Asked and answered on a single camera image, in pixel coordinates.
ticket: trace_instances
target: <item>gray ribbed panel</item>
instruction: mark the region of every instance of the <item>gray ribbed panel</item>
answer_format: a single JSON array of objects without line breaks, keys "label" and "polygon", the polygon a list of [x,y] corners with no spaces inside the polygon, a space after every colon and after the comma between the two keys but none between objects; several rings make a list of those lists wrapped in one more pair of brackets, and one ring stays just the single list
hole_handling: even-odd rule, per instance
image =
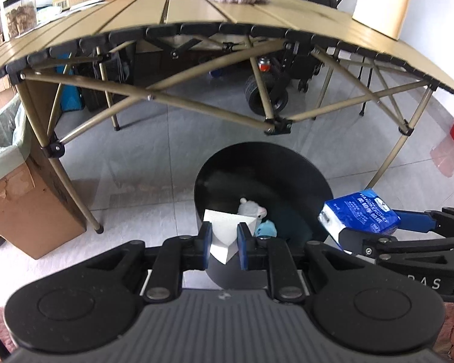
[{"label": "gray ribbed panel", "polygon": [[118,340],[92,352],[52,356],[18,350],[10,363],[435,363],[425,350],[400,357],[352,352],[321,334],[303,309],[265,291],[185,289],[179,299],[147,306]]}]

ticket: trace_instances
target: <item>black bin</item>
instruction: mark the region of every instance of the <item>black bin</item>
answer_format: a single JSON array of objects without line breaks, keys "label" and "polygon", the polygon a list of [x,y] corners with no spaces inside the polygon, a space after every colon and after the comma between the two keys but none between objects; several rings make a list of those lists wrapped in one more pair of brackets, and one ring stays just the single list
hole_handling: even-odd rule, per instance
[{"label": "black bin", "polygon": [[[200,227],[205,209],[237,213],[240,198],[267,209],[277,236],[291,246],[328,236],[318,222],[333,193],[321,172],[306,158],[285,147],[246,142],[215,153],[195,181],[194,200]],[[208,276],[224,289],[257,289],[267,285],[264,271],[242,271],[238,253],[225,265],[210,257]]]}]

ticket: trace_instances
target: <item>clear plastic container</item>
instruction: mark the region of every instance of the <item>clear plastic container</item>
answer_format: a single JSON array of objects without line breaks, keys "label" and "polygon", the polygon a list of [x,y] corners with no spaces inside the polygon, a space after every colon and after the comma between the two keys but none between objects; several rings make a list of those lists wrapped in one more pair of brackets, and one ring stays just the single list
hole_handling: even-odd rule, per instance
[{"label": "clear plastic container", "polygon": [[37,25],[35,0],[6,0],[3,2],[3,9],[10,39],[32,30]]}]

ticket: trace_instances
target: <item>folded white paper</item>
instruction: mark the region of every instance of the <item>folded white paper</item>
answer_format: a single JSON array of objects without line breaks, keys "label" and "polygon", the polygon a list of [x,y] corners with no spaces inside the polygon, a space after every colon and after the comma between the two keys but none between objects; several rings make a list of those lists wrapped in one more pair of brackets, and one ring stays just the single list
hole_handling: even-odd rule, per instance
[{"label": "folded white paper", "polygon": [[239,250],[237,248],[237,225],[246,223],[251,235],[253,235],[257,217],[247,217],[207,209],[203,220],[212,223],[211,255],[219,262],[226,264]]}]

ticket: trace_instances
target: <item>blue box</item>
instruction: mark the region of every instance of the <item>blue box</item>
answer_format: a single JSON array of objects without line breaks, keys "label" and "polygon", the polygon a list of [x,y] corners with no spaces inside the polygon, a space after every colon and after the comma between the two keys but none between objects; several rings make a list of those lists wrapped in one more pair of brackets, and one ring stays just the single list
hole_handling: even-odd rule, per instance
[{"label": "blue box", "polygon": [[391,235],[400,225],[399,216],[373,190],[326,201],[318,220],[338,245],[344,228]]}]

